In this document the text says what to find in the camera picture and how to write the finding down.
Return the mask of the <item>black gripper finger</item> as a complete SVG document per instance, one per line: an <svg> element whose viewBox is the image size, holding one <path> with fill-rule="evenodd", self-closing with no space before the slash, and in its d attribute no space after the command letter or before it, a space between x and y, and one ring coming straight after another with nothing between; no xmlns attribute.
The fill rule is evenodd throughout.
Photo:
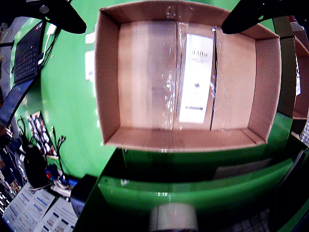
<svg viewBox="0 0 309 232"><path fill-rule="evenodd" d="M221 25L225 34L237 34L265 20L292 15L295 0L241 0Z"/></svg>
<svg viewBox="0 0 309 232"><path fill-rule="evenodd" d="M45 20L69 33L83 34L86 23L66 0L27 0L24 15Z"/></svg>

